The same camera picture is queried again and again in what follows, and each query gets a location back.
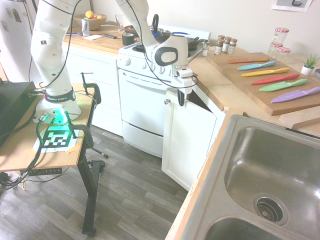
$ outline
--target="tape roll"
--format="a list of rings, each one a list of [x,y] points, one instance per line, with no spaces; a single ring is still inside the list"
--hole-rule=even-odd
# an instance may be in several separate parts
[[[122,44],[125,46],[131,45],[135,43],[135,35],[132,33],[124,33],[122,34]]]

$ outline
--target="cabinet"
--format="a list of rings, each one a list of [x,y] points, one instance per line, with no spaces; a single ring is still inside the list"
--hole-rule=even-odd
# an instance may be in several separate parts
[[[67,42],[63,42],[62,50],[66,56]],[[70,44],[66,67],[71,83],[82,82],[82,72],[93,73],[84,75],[87,83],[97,83],[101,93],[101,103],[94,111],[92,124],[122,136],[117,56],[112,52]]]
[[[177,95],[168,91],[164,122],[161,169],[186,190],[198,176],[226,116],[197,86],[193,90],[210,111],[188,100],[180,106]]]

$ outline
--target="purple knife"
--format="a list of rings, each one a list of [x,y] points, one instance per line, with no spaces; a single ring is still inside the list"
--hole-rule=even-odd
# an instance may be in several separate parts
[[[290,101],[293,99],[298,99],[298,98],[312,95],[312,94],[316,94],[316,93],[320,93],[320,86],[314,87],[309,91],[295,90],[295,91],[287,92],[285,94],[282,94],[282,95],[274,98],[271,101],[271,103],[275,104],[275,103],[287,102],[287,101]]]

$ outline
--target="white refrigerator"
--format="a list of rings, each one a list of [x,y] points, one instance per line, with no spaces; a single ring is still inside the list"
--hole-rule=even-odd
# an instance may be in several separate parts
[[[91,10],[90,1],[82,0],[75,14],[88,10]],[[32,0],[0,0],[0,64],[11,82],[28,82],[29,79],[35,84],[42,82],[30,53],[35,20]]]

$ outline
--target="sink drain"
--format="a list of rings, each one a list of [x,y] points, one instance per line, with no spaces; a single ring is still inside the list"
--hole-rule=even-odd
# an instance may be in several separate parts
[[[286,209],[280,200],[273,199],[270,195],[258,195],[253,202],[254,209],[260,217],[278,225],[284,224],[287,221]]]

